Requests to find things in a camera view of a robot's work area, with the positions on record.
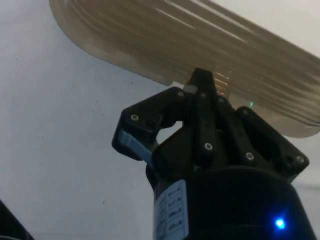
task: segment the black plastic bracket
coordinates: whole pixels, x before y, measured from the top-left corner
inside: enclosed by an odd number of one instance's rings
[[[194,91],[172,87],[123,110],[114,149],[145,161],[163,176],[242,165],[291,182],[309,165],[304,154],[251,108],[234,110],[218,96],[212,72],[196,68],[190,86]],[[183,127],[158,144],[159,131],[177,121]]]

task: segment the white wall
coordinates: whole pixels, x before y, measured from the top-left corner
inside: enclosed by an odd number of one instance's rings
[[[308,1],[220,0],[320,55],[320,3]],[[145,165],[111,139],[122,109],[164,89],[76,47],[47,0],[0,0],[0,198],[36,239],[151,239]],[[312,162],[297,187],[320,234],[316,140],[294,142]]]

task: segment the ridged plastic surface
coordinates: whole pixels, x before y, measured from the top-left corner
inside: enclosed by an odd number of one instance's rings
[[[212,1],[50,4],[62,30],[98,58],[165,85],[212,70],[235,108],[251,105],[286,136],[320,131],[320,59]]]

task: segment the white label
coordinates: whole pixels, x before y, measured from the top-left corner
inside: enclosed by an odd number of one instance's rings
[[[183,240],[189,235],[186,181],[168,187],[155,201],[153,240]]]

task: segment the clear plastic object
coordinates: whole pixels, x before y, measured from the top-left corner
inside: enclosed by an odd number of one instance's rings
[[[88,53],[154,81],[211,70],[220,94],[280,133],[320,131],[320,59],[211,0],[50,0]]]

